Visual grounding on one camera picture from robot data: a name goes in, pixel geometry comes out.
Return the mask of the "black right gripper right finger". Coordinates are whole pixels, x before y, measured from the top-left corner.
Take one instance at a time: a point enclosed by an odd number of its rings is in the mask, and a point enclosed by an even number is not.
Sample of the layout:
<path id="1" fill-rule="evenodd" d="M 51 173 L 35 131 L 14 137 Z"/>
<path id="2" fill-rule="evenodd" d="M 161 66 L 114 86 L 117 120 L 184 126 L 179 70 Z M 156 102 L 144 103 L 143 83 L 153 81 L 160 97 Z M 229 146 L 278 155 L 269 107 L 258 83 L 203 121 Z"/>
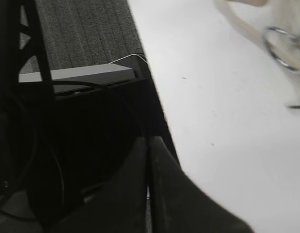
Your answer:
<path id="1" fill-rule="evenodd" d="M 149 191 L 155 233 L 251 233 L 253 229 L 201 191 L 161 137 L 149 141 Z"/>

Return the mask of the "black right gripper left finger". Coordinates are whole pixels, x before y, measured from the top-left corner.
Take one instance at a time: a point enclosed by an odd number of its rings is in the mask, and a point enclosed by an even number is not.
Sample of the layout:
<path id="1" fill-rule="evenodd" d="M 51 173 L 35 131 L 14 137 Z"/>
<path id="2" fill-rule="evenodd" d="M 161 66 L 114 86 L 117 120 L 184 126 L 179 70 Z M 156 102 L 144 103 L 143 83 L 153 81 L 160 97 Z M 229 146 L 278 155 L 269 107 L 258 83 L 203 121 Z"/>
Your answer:
<path id="1" fill-rule="evenodd" d="M 147 146 L 139 137 L 111 181 L 53 233 L 144 233 Z"/>

